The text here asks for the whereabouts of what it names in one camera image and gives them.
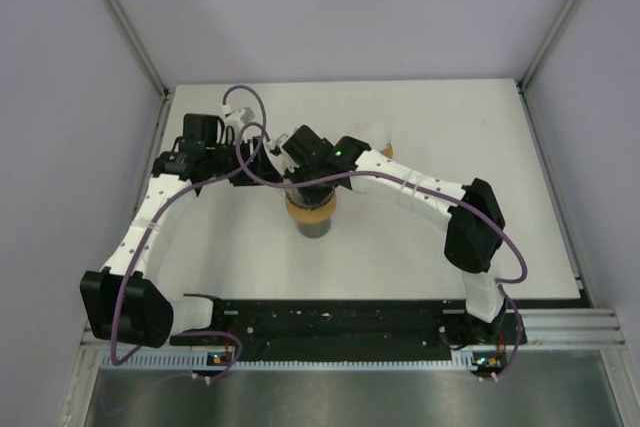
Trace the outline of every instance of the black bracket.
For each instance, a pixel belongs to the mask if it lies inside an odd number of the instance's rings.
[[[476,207],[501,229],[505,220],[491,186],[474,179],[465,186],[463,202]],[[488,272],[491,258],[502,244],[500,236],[478,216],[462,207],[450,207],[451,220],[447,226],[444,255],[453,265],[465,272]]]
[[[512,313],[485,324],[463,309],[463,301],[216,299],[212,326],[204,330],[235,334],[244,361],[449,360],[457,345],[497,345],[500,335],[513,345]],[[209,335],[174,336],[170,343],[229,345]]]
[[[183,119],[182,136],[176,139],[178,150],[162,152],[153,163],[151,174],[177,175],[180,180],[192,184],[228,174],[238,169],[233,138],[226,138],[224,120],[216,115],[186,114]],[[247,159],[258,150],[249,169],[258,177],[270,182],[281,182],[280,173],[273,167],[264,146],[253,137],[240,145],[242,158]],[[256,184],[247,174],[240,172],[229,182],[234,186]]]
[[[97,339],[109,340],[113,327],[113,312],[121,275],[85,272],[80,281],[91,332]],[[150,280],[134,274],[125,288],[118,341],[146,347],[161,347],[173,325],[173,308]]]
[[[327,139],[319,137],[308,125],[302,125],[284,143],[282,149],[298,165],[286,177],[292,182],[305,182],[355,170],[355,161],[363,152],[371,150],[371,147],[366,142],[348,136],[342,137],[334,146]],[[318,205],[338,185],[351,189],[351,182],[345,178],[298,189],[298,192],[305,205]]]

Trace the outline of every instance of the white wall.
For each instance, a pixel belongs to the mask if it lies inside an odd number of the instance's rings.
[[[0,423],[58,418],[159,101],[101,0],[0,0]]]
[[[519,77],[563,0],[121,0],[172,84]]]
[[[594,294],[640,367],[640,0],[584,0],[531,90]]]

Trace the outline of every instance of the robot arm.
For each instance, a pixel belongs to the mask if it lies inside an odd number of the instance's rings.
[[[228,114],[229,122],[234,123],[236,128],[253,118],[250,111],[243,111]],[[199,189],[193,189],[175,200],[155,225],[151,225],[151,221],[158,209],[184,188],[238,168],[233,139],[227,139],[227,143],[221,142],[219,131],[220,118],[216,116],[185,116],[183,135],[176,140],[178,150],[163,152],[155,161],[147,194],[124,239],[99,272],[85,273],[80,290],[96,338],[108,339],[111,335],[117,292],[132,256],[149,227],[152,229],[151,235],[126,286],[118,340],[160,347],[173,334],[207,328],[214,323],[215,299],[185,295],[167,300],[167,296],[156,287],[160,267],[179,221],[195,202]],[[243,141],[241,145],[244,158],[259,149],[249,167],[252,172],[272,182],[283,180],[257,138]],[[335,182],[298,189],[298,193],[313,204],[342,186],[393,200],[427,218],[447,233],[445,256],[463,271],[467,312],[488,324],[504,312],[504,299],[494,277],[488,272],[490,260],[500,246],[499,237],[466,210],[445,200],[418,195],[416,188],[408,186],[412,184],[441,191],[474,205],[504,227],[504,219],[489,184],[475,179],[471,185],[462,186],[431,178],[387,159],[368,144],[351,137],[343,137],[334,146],[326,139],[319,138],[307,126],[300,127],[291,136],[278,139],[275,151],[285,158],[288,166],[285,178],[293,182],[362,171],[375,171],[403,179],[404,183],[396,183],[382,177],[343,176]],[[256,185],[245,173],[229,181],[236,186]]]

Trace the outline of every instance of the white platform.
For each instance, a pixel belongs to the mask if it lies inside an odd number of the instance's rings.
[[[219,114],[227,85],[178,86],[162,150],[189,112]],[[394,160],[446,180],[474,177],[494,188],[506,231],[529,264],[509,286],[518,298],[576,298],[578,290],[512,80],[255,84],[272,136],[309,124],[335,141],[352,123],[381,120]],[[236,92],[236,107],[255,105]],[[445,235],[395,204],[338,192],[331,231],[309,240],[288,217],[283,193],[266,187],[205,188],[183,219],[160,288],[222,298],[457,299],[459,271],[443,255]],[[494,269],[516,277],[503,246]]]

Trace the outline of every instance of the cable tie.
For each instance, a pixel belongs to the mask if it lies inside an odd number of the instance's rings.
[[[400,205],[400,199],[402,198],[402,191],[407,186],[407,183],[409,182],[409,179],[411,178],[411,174],[413,174],[413,172],[414,172],[413,170],[410,170],[407,176],[404,179],[402,179],[402,184],[400,184],[400,190],[398,191],[398,197],[396,199],[396,204],[398,205]]]
[[[141,229],[150,229],[154,232],[160,232],[161,226],[156,224],[155,222],[149,221],[145,222],[143,220],[138,220],[136,222],[131,223],[132,227],[141,228]]]
[[[411,193],[411,212],[415,212],[415,210],[413,210],[413,206],[416,204],[416,192],[418,192],[419,186],[420,186],[420,179],[417,178],[413,184],[413,192]]]

